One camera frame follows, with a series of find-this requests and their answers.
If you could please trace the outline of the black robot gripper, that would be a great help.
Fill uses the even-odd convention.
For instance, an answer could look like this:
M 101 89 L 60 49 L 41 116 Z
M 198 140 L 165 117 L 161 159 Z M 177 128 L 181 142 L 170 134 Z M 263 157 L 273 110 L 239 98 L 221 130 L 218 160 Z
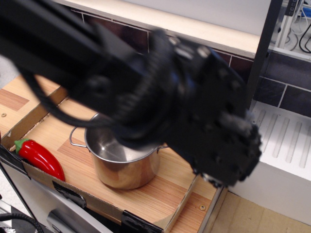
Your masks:
M 163 141 L 195 174 L 214 186 L 234 186 L 254 170 L 261 138 L 247 108 L 242 78 L 213 49 L 151 36 L 149 64 L 165 90 Z

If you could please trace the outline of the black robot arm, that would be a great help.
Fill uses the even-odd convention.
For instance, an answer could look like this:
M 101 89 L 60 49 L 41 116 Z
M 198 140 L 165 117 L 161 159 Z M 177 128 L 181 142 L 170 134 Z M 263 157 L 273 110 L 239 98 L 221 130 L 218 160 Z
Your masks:
M 109 127 L 133 149 L 166 143 L 214 185 L 245 180 L 259 162 L 245 82 L 208 47 L 154 29 L 142 55 L 50 0 L 3 0 L 0 52 L 69 125 Z

